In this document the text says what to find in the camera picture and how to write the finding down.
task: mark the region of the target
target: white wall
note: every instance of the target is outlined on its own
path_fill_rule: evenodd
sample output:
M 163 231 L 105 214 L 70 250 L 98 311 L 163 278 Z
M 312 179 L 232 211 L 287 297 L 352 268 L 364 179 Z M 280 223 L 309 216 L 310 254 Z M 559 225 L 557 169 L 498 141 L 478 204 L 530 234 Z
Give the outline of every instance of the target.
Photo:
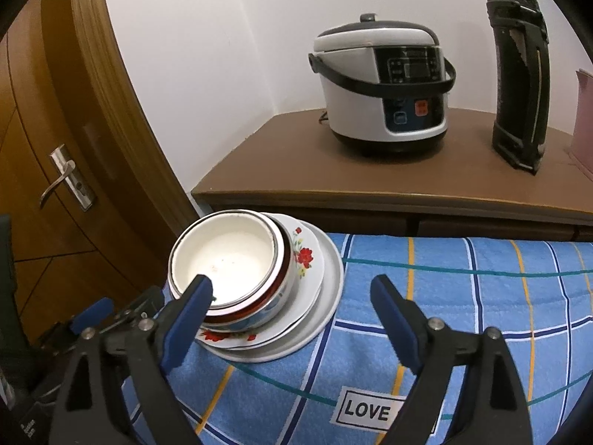
M 572 132 L 575 71 L 593 72 L 551 0 L 551 126 Z M 457 68 L 450 106 L 495 112 L 486 0 L 107 0 L 122 56 L 186 191 L 273 114 L 324 106 L 307 53 L 325 29 L 374 11 L 432 28 Z
M 274 115 L 240 0 L 106 0 L 130 79 L 186 191 Z
M 496 111 L 496 53 L 486 0 L 242 0 L 272 84 L 278 113 L 324 106 L 319 77 L 307 62 L 313 39 L 365 12 L 433 29 L 457 82 L 450 106 Z M 593 70 L 585 50 L 552 0 L 539 0 L 550 34 L 551 126 L 572 132 L 579 68 Z

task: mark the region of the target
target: bowl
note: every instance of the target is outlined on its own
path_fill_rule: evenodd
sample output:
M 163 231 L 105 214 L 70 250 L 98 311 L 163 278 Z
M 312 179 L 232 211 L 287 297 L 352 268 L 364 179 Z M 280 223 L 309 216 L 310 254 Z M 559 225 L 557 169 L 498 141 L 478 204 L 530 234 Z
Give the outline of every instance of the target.
M 235 306 L 233 311 L 220 316 L 206 316 L 203 328 L 217 332 L 240 332 L 252 329 L 267 323 L 280 312 L 286 304 L 292 287 L 298 281 L 297 263 L 292 252 L 289 232 L 282 224 L 275 221 L 282 233 L 285 253 L 282 267 L 272 285 L 262 296 L 244 306 Z
M 209 214 L 173 245 L 171 292 L 179 298 L 197 274 L 206 275 L 213 289 L 206 315 L 228 315 L 257 301 L 275 283 L 285 248 L 277 224 L 262 214 L 244 209 Z

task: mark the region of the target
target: rice cooker handle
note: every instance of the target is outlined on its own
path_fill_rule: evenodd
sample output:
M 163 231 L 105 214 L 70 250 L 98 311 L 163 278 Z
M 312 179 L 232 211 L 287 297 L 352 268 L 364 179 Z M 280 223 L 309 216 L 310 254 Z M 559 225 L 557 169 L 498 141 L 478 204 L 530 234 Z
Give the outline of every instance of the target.
M 328 67 L 321 58 L 309 53 L 309 64 L 315 73 L 323 75 L 338 87 L 369 97 L 395 99 L 402 97 L 431 97 L 447 93 L 455 84 L 455 67 L 445 59 L 446 80 L 422 83 L 371 83 L 353 79 Z

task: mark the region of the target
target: black thermos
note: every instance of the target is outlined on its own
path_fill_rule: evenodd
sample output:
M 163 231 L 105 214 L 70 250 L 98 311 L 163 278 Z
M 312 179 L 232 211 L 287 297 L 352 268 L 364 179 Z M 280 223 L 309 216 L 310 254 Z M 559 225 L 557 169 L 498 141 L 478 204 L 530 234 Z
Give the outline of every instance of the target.
M 548 34 L 537 0 L 487 0 L 498 66 L 492 146 L 535 174 L 544 154 L 550 103 Z

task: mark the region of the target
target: blue plaid tablecloth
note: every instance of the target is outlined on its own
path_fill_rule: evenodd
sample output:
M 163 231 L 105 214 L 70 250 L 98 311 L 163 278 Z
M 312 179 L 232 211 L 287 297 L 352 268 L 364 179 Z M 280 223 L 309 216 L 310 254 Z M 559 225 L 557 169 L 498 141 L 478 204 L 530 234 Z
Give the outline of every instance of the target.
M 342 253 L 344 293 L 315 340 L 285 358 L 249 365 L 194 343 L 168 376 L 205 445 L 379 443 L 380 431 L 331 420 L 343 387 L 406 396 L 414 381 L 370 303 L 371 279 L 382 273 L 427 316 L 453 329 L 503 331 L 530 406 L 534 442 L 548 441 L 593 369 L 592 243 L 330 237 Z M 462 379 L 457 367 L 431 445 L 444 440 Z M 129 383 L 124 394 L 136 431 L 152 444 Z

